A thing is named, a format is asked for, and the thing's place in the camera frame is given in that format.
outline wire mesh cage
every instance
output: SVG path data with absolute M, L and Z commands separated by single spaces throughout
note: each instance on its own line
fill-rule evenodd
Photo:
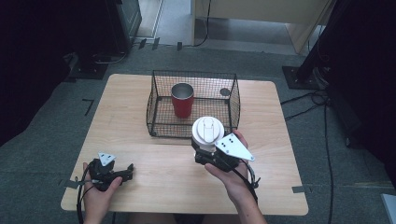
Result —
M 191 115 L 178 118 L 172 105 L 171 89 L 177 83 L 194 89 Z M 156 137 L 190 138 L 192 124 L 200 117 L 221 121 L 226 134 L 238 127 L 240 99 L 236 74 L 154 70 L 148 98 L 148 133 Z

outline metal stand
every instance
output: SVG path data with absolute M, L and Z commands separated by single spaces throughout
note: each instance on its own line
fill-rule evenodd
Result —
M 311 74 L 304 80 L 297 78 L 297 72 L 299 67 L 282 66 L 283 75 L 288 82 L 289 89 L 299 89 L 299 90 L 318 90 L 319 85 Z
M 98 79 L 102 80 L 105 72 L 107 70 L 106 63 L 93 63 L 89 67 L 80 66 L 80 61 L 78 60 L 76 64 L 73 66 L 72 71 L 68 79 L 76 79 L 76 78 L 83 78 L 83 79 Z

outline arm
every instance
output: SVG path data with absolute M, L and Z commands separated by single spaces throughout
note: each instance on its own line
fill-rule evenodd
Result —
M 88 164 L 84 162 L 83 166 L 85 170 Z M 87 173 L 86 179 L 91 180 L 90 172 Z M 85 224 L 99 224 L 102 222 L 110 207 L 111 198 L 121 181 L 122 177 L 115 178 L 105 192 L 98 190 L 91 182 L 85 183 L 84 192 L 87 191 L 84 195 Z
M 248 147 L 247 141 L 240 132 L 234 130 L 233 133 L 238 136 L 245 147 Z M 259 206 L 248 190 L 248 187 L 238 175 L 234 172 L 225 173 L 210 163 L 207 163 L 205 168 L 210 174 L 217 177 L 224 184 L 229 198 L 235 205 L 242 224 L 267 223 Z M 248 177 L 248 168 L 243 162 L 239 163 L 235 169 L 245 178 Z

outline black cable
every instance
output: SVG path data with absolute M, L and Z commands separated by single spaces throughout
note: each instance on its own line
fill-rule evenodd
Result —
M 310 97 L 311 97 L 311 101 L 315 104 L 315 105 L 309 107 L 308 109 L 306 109 L 306 110 L 303 111 L 303 112 L 299 112 L 299 113 L 297 113 L 297 114 L 295 114 L 295 115 L 291 115 L 291 116 L 286 117 L 286 118 L 285 118 L 285 121 L 290 120 L 290 119 L 294 119 L 294 118 L 297 117 L 297 116 L 300 116 L 300 115 L 302 115 L 302 114 L 305 114 L 305 113 L 307 113 L 307 112 L 309 112 L 309 111 L 311 111 L 311 110 L 313 110 L 313 109 L 315 109 L 315 108 L 318 108 L 318 107 L 320 107 L 320 106 L 322 106 L 322 105 L 325 105 L 326 102 L 327 102 L 327 98 L 325 98 L 325 96 L 322 95 L 322 94 L 318 94 L 319 92 L 321 92 L 321 91 L 309 92 L 309 93 L 304 94 L 304 95 L 302 95 L 302 96 L 294 97 L 294 98 L 291 98 L 291 99 L 286 100 L 286 101 L 284 101 L 284 102 L 281 102 L 280 104 L 281 104 L 281 105 L 284 105 L 284 104 L 286 104 L 286 103 L 290 103 L 290 102 L 293 102 L 293 101 L 300 100 L 300 99 L 302 99 L 302 98 L 304 98 L 304 97 L 306 97 L 306 96 L 310 96 Z M 322 101 L 321 101 L 321 102 L 317 102 L 317 101 L 315 100 L 315 97 L 320 97 L 320 98 L 322 99 Z
M 232 166 L 230 166 L 230 164 L 228 164 L 227 161 L 225 161 L 224 159 L 222 159 L 222 158 L 219 157 L 219 156 L 216 156 L 216 160 L 219 160 L 219 161 L 221 161 L 222 163 L 224 163 L 224 164 L 225 164 L 226 166 L 228 166 L 234 173 L 236 173 L 239 177 L 241 177 L 241 179 L 244 181 L 245 185 L 247 186 L 247 189 L 250 191 L 251 195 L 253 196 L 254 200 L 256 201 L 256 203 L 258 203 L 259 198 L 257 197 L 256 191 L 254 190 L 253 185 L 257 184 L 257 182 L 259 182 L 259 181 L 257 181 L 256 183 L 250 183 L 250 182 L 248 182 L 248 180 L 247 180 L 243 175 L 241 175 L 241 173 L 239 173 L 237 170 L 235 170 L 235 168 L 233 168 Z
M 87 190 L 84 191 L 84 193 L 81 196 L 81 199 L 79 200 L 81 203 L 82 203 L 82 200 L 84 199 L 85 194 L 92 188 L 94 188 L 94 186 L 91 186 L 90 188 L 88 188 Z
M 300 112 L 300 113 L 297 113 L 297 114 L 295 114 L 295 115 L 291 115 L 291 116 L 286 117 L 286 118 L 285 118 L 285 121 L 288 121 L 288 120 L 290 120 L 290 119 L 294 119 L 295 117 L 300 116 L 300 115 L 302 115 L 302 114 L 305 114 L 305 113 L 307 113 L 308 111 L 313 110 L 313 109 L 318 108 L 318 107 L 320 107 L 320 105 L 313 105 L 313 106 L 309 107 L 308 109 L 306 109 L 306 110 L 303 111 L 303 112 Z
M 112 224 L 116 224 L 116 212 L 113 213 L 113 218 L 111 219 Z
M 197 45 L 193 45 L 193 47 L 199 47 L 202 44 L 204 44 L 207 40 L 207 37 L 209 36 L 209 15 L 210 15 L 210 5 L 212 4 L 212 0 L 209 0 L 209 6 L 207 7 L 207 16 L 206 16 L 206 36 L 205 39 Z
M 82 178 L 81 178 L 81 181 L 80 181 L 80 182 L 84 182 L 84 181 L 85 181 L 85 176 L 87 175 L 88 170 L 89 170 L 89 168 L 90 168 L 91 166 L 92 166 L 92 163 L 90 162 L 90 164 L 88 164 L 87 168 L 84 170 L 84 174 L 82 175 Z M 77 196 L 77 215 L 78 215 L 78 222 L 79 222 L 80 224 L 83 224 L 83 223 L 84 223 L 84 218 L 82 217 L 82 209 L 81 209 L 81 202 L 82 202 L 82 199 L 80 199 L 80 198 L 81 198 L 82 188 L 83 188 L 83 186 L 79 186 L 79 189 L 78 189 L 78 196 Z
M 309 92 L 309 93 L 304 94 L 302 96 L 294 97 L 294 98 L 291 98 L 289 100 L 283 101 L 280 104 L 284 105 L 284 104 L 287 104 L 287 103 L 292 102 L 292 101 L 300 100 L 300 99 L 302 99 L 302 98 L 304 98 L 306 96 L 311 96 L 311 97 L 312 96 L 322 96 L 322 95 L 318 94 L 318 92 L 321 92 L 321 91 L 312 91 L 312 92 Z
M 326 142 L 326 153 L 327 153 L 327 163 L 329 165 L 329 173 L 330 173 L 330 208 L 329 208 L 329 220 L 328 224 L 332 223 L 332 202 L 334 198 L 334 179 L 332 176 L 332 163 L 330 160 L 330 151 L 329 151 L 329 139 L 327 135 L 327 105 L 324 105 L 324 138 Z

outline red cup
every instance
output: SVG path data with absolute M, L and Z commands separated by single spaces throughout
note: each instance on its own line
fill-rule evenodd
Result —
M 190 84 L 180 82 L 172 87 L 171 92 L 175 115 L 181 119 L 188 118 L 191 115 L 192 103 L 194 103 L 194 89 Z

